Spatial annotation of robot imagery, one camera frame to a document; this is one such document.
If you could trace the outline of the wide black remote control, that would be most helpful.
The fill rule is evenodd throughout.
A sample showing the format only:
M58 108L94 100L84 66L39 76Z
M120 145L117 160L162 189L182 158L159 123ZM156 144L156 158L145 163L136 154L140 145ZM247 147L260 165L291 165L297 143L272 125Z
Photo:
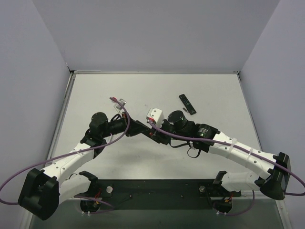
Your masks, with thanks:
M155 141L156 143L161 143L159 137L156 135L156 132L153 131L151 128L144 125L138 120L135 121L135 124L136 124L136 131L135 131L136 134L142 134L148 137L149 139Z

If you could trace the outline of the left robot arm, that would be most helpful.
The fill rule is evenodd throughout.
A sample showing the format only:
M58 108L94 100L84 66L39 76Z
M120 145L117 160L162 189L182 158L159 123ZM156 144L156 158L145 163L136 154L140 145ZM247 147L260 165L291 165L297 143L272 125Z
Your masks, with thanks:
M56 162L41 170L34 168L28 172L18 205L46 220L66 199L82 192L89 197L95 195L97 183L84 176L77 176L75 183L63 183L74 171L102 152L107 137L116 134L135 136L148 131L146 125L131 119L126 113L117 120L109 120L102 112L95 113L85 136L69 156L57 158Z

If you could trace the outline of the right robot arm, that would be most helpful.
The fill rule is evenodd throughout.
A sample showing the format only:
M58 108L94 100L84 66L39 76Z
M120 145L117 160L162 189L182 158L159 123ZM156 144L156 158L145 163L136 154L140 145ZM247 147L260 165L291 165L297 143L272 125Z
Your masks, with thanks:
M218 173L216 183L226 191L260 191L275 200L285 198L291 170L288 155L275 155L242 144L212 126L187 120L182 111L174 111L165 119L162 110L152 108L146 119L159 140L185 141L192 149L222 156L245 167L245 172Z

